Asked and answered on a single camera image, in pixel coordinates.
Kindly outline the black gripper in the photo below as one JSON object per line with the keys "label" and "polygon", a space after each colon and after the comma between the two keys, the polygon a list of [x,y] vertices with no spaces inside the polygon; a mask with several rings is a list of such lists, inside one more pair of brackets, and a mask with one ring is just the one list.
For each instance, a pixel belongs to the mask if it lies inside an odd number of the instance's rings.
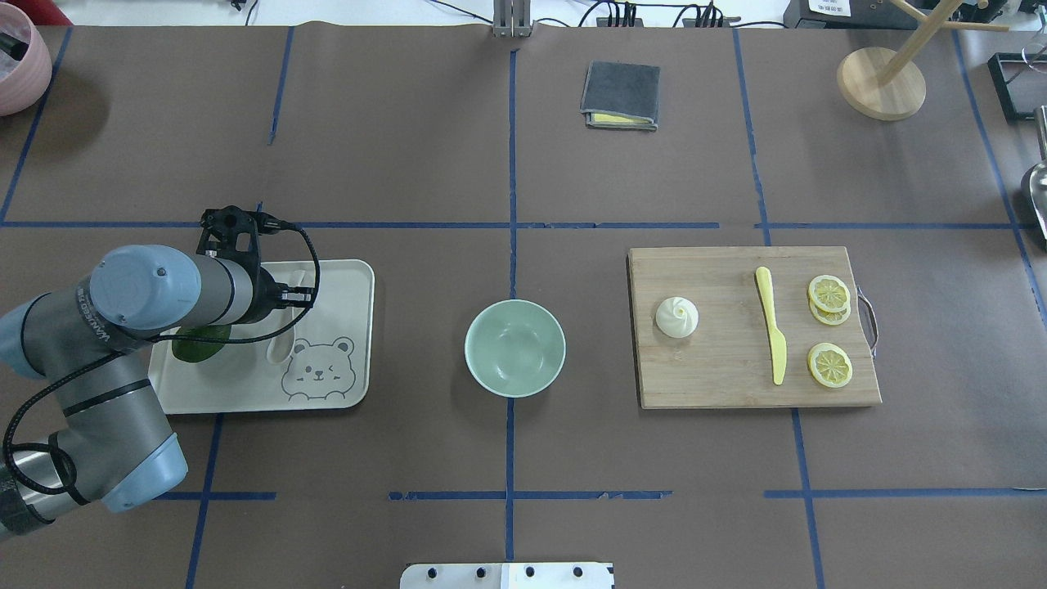
{"label": "black gripper", "polygon": [[246,302],[248,310],[277,310],[288,307],[312,309],[317,301],[317,288],[277,284],[269,271],[262,268],[259,237],[277,232],[296,232],[303,237],[312,259],[317,250],[311,237],[296,223],[259,211],[245,211],[239,206],[206,209],[200,218],[202,234],[197,254],[226,260],[245,272],[244,278],[232,279],[233,302]]}

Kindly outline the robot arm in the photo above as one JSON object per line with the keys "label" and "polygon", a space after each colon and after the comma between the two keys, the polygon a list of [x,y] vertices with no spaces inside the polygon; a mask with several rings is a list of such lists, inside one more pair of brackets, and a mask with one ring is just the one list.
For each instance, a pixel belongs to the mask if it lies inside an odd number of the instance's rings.
{"label": "robot arm", "polygon": [[134,509],[186,477],[138,352],[162,342],[233,344],[200,330],[314,305],[319,284],[276,282],[259,260],[259,237],[302,232],[298,224],[229,205],[207,209],[200,225],[194,253],[122,246],[79,282],[2,317],[3,364],[46,383],[2,432],[3,539],[95,501]]}

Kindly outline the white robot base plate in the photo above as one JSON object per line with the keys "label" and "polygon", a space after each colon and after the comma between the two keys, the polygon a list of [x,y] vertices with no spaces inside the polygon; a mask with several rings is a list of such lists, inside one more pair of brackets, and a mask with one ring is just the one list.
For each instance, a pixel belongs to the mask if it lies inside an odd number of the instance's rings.
{"label": "white robot base plate", "polygon": [[614,588],[612,563],[491,562],[414,564],[400,588]]}

